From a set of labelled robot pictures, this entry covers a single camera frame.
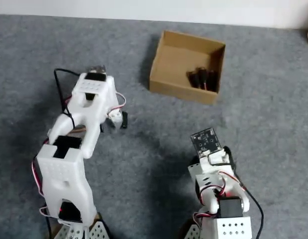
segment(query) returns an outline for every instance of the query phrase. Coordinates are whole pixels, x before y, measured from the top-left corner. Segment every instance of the cable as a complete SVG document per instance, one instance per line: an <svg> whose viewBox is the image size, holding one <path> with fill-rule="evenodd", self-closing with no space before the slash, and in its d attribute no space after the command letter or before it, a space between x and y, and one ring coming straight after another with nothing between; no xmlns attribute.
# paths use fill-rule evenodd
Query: cable
<svg viewBox="0 0 308 239"><path fill-rule="evenodd" d="M196 220L197 218L211 218L216 216L216 214L212 213L193 213L193 221L196 223L196 225L200 228L200 223Z"/></svg>
<svg viewBox="0 0 308 239"><path fill-rule="evenodd" d="M48 231L49 231L49 239L52 239L52 230L51 230L51 224L50 224L50 220L49 220L49 217L47 215L47 206L46 206L46 203L43 205L43 207L41 207L39 209L39 212L45 216L45 220L46 220L46 224L47 224L47 227L48 227Z"/></svg>
<svg viewBox="0 0 308 239"><path fill-rule="evenodd" d="M39 194L40 194L41 196L44 197L43 193L41 192L41 188L42 188L42 187L41 187L41 183L40 183L40 181L39 181L39 176L38 176L38 174L37 174L37 172L36 172L36 170L35 170L35 167L34 167L35 158L36 158L36 156L33 158L32 162L31 162L31 170L32 170L32 174L33 174L33 177L34 177L34 180L35 180L35 184L36 184L36 186L37 186L37 188L38 188L38 192L39 192Z"/></svg>
<svg viewBox="0 0 308 239"><path fill-rule="evenodd" d="M63 93L62 93L60 81L59 81L59 78L58 78L58 75L57 75L58 71L67 72L67 73L70 73L70 74L75 75L75 76L80 76L80 74L76 73L74 71L70 71L70 70L62 69L62 68L56 68L53 71L55 83L56 83L56 86L58 88L58 93L59 93L62 113L65 114L66 116L68 116L71 119L72 124L73 124L73 128L75 128L74 119L73 119L72 114L70 113L70 111L68 109L68 106L66 104L66 100L64 100L64 98L63 98Z"/></svg>
<svg viewBox="0 0 308 239"><path fill-rule="evenodd" d="M238 179L241 187L243 189L245 189L245 191L247 192L247 194L253 199L253 201L255 202L255 204L257 205L258 209L259 209L259 212L261 214L261 220L260 220L260 226L259 226L259 230L258 230L258 233L257 233L257 236L256 236L256 239L259 239L261 233L262 233L262 230L263 230L263 227L264 227L264 211L262 209L262 207L260 206L260 204L258 203L258 201L256 200L256 198L251 194L251 192L247 189L247 187L245 186L245 184L243 184L242 180L239 178L237 172L236 172L236 163L233 159L233 156L232 156L232 152L230 150L229 147L225 146L224 147L224 150L225 152L228 154L229 156L229 161L231 162L231 165L232 165L232 168L233 168L233 171L234 171L234 175L235 177Z"/></svg>
<svg viewBox="0 0 308 239"><path fill-rule="evenodd" d="M88 238L90 238L90 232L89 232L89 227L85 227L84 228L84 238L85 239L88 239Z"/></svg>
<svg viewBox="0 0 308 239"><path fill-rule="evenodd" d="M222 177L222 179L223 179L223 183L224 183L224 185L223 185L222 187L219 186L219 185L216 185L216 184L210 184L210 185L204 187L202 190L200 190L200 192L199 192L199 201L200 201L200 203L201 203L202 205L205 205L205 204L204 204L203 197L202 197L202 193L203 193L204 190L206 190L206 189L208 189L208 188L211 188L211 187L215 187L215 188L219 188L219 189L220 189L220 191L218 192L219 195L223 195L223 194L224 194L224 192L225 192L225 187L226 187L226 181L225 181L225 179L224 179L223 177Z"/></svg>
<svg viewBox="0 0 308 239"><path fill-rule="evenodd" d="M116 91L116 94L119 95L119 96L121 96L121 97L123 98L124 102L123 102L121 105L118 105L118 106L115 106L115 107L111 108L111 109L109 110L109 112L108 112L108 116L109 116L109 114L110 114L113 110L120 109L120 108L122 108L123 106L125 106L125 104L126 104L126 98L125 98L125 96L124 96L123 94L121 94L120 92L117 92L117 91Z"/></svg>

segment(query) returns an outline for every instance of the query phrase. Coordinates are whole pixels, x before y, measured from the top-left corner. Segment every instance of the perforated metal plate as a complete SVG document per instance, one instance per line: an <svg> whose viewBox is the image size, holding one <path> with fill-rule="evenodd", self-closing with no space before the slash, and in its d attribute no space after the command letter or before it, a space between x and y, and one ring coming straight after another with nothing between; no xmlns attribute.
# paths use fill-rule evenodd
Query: perforated metal plate
<svg viewBox="0 0 308 239"><path fill-rule="evenodd" d="M191 225L184 239L199 239L200 230L197 225Z"/></svg>
<svg viewBox="0 0 308 239"><path fill-rule="evenodd" d="M66 236L68 235L70 227L63 225L63 227L60 229L58 234L54 237L54 239L66 239Z"/></svg>
<svg viewBox="0 0 308 239"><path fill-rule="evenodd" d="M96 222L90 231L90 239L110 239L103 222Z"/></svg>
<svg viewBox="0 0 308 239"><path fill-rule="evenodd" d="M54 237L54 239L82 239L82 238L75 238L75 237L67 237L69 233L70 227L64 225L58 234ZM90 236L88 239L110 239L109 235L104 227L103 222L96 222L92 229L90 230Z"/></svg>

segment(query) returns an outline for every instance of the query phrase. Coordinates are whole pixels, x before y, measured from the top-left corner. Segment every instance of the white wire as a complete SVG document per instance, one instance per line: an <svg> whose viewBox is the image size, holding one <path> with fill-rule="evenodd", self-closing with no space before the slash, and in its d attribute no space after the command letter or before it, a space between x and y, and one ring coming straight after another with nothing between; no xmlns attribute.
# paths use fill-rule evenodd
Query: white wire
<svg viewBox="0 0 308 239"><path fill-rule="evenodd" d="M35 172L34 172L34 162L31 163L31 169L32 169L32 174L33 174L33 177L34 177L36 186L37 186L37 188L38 188L38 192L39 192L39 194L40 194L41 196L44 197L44 195L41 193L39 182L38 182L38 180L37 180L37 178L36 178L36 176L35 176Z"/></svg>
<svg viewBox="0 0 308 239"><path fill-rule="evenodd" d="M47 214L45 214L45 213L43 213L41 210L42 209L47 209L48 207L47 206L45 206L45 207L42 207L42 208L39 208L39 212L40 212L40 214L41 215L43 215L43 216L45 216L45 217L49 217L49 218L51 218L51 216L50 215L47 215Z"/></svg>
<svg viewBox="0 0 308 239"><path fill-rule="evenodd" d="M127 101L127 100L126 100L125 96L124 96L123 94L121 94L120 92L117 92L117 91L116 91L116 94L119 95L119 96L121 96L121 97L123 98L124 102L123 102L121 105L118 105L118 106L115 106L115 107L111 108L111 109L109 110L109 112L108 112L108 115L109 115L109 113L111 113L113 110L120 109L120 108L122 108L123 106L126 105L126 101Z"/></svg>
<svg viewBox="0 0 308 239"><path fill-rule="evenodd" d="M196 225L198 226L198 228L200 229L200 224L198 223L198 221L196 220L196 214L197 213L193 213L193 221L196 223Z"/></svg>
<svg viewBox="0 0 308 239"><path fill-rule="evenodd" d="M124 100L123 104L119 105L119 106L123 107L123 106L126 104L126 98L125 98L125 96L124 96L123 94L121 94L120 92L117 92L117 91L116 91L116 94L119 95L119 96L121 96L122 99Z"/></svg>
<svg viewBox="0 0 308 239"><path fill-rule="evenodd" d="M84 238L90 238L90 230L89 227L84 228L85 237Z"/></svg>

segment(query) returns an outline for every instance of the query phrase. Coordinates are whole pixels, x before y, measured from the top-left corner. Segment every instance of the open cardboard box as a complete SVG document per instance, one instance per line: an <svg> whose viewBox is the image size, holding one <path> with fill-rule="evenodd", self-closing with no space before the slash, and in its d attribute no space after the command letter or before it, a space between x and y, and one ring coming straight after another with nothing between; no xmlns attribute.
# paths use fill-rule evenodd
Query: open cardboard box
<svg viewBox="0 0 308 239"><path fill-rule="evenodd" d="M193 35L164 31L150 74L150 91L184 100L212 104L216 101L225 43ZM193 88L186 73L205 67L218 73L217 91Z"/></svg>

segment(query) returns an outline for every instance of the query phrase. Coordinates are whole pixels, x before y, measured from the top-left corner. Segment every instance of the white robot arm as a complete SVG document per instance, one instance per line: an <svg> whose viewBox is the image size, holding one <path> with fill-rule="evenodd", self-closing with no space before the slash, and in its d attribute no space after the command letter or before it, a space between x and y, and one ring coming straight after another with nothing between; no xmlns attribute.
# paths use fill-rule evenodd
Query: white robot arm
<svg viewBox="0 0 308 239"><path fill-rule="evenodd" d="M114 78L105 70L80 74L65 111L36 157L48 216L72 227L68 238L73 232L78 232L78 239L83 230L89 233L97 214L83 159L92 156L106 119L116 127L127 126L127 114L120 110L124 104L119 105L117 94ZM78 125L86 129L83 140L69 135Z"/></svg>
<svg viewBox="0 0 308 239"><path fill-rule="evenodd" d="M188 171L202 208L193 214L196 224L185 238L251 239L251 220L244 216L249 211L249 199L235 175L229 148L220 146L213 128L193 134L191 139L198 157Z"/></svg>

